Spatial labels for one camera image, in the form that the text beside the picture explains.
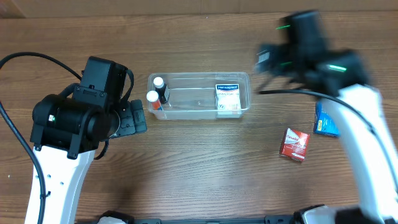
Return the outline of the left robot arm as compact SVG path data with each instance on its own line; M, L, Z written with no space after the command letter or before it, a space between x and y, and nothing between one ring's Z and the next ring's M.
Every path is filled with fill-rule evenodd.
M133 72L111 60L90 57L80 83L46 96L32 112L30 141L44 177L40 193L33 174L26 223L73 223L85 176L101 142L147 130L141 100L124 91Z

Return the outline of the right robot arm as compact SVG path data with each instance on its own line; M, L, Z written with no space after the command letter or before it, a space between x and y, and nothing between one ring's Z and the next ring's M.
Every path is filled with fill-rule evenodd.
M397 148L388 128L380 91L372 86L361 57L331 50L318 11L281 20L286 41L260 48L257 69L298 83L296 94L315 96L340 132L351 163L359 202L316 205L294 213L295 223L396 223Z

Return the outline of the red Panadol ActiFast box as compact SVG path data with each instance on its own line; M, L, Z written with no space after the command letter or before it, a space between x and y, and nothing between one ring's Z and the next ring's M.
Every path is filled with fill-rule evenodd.
M305 160L310 135L287 128L282 138L279 155L302 162Z

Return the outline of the orange tube white cap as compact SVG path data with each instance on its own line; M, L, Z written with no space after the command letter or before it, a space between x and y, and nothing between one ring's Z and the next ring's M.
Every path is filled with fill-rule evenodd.
M154 91L148 91L146 95L147 101L152 105L152 108L156 111L162 111L163 107L159 99L159 94Z

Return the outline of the dark bottle white cap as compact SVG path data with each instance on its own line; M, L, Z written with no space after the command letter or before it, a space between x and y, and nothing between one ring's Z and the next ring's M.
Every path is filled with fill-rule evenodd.
M163 78L155 77L153 80L155 91L159 95L159 100L162 104L166 104L169 101L170 91Z

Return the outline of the white Hansaplast plaster box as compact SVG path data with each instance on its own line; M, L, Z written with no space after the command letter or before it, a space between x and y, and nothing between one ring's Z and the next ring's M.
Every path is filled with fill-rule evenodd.
M240 90L238 84L216 85L216 107L218 110L240 110Z

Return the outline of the blue VapoDrops lozenge box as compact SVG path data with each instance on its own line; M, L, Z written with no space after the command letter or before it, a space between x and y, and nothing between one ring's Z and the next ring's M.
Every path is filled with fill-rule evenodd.
M338 137L340 132L332 118L325 112L321 102L315 104L315 121L313 132L324 136Z

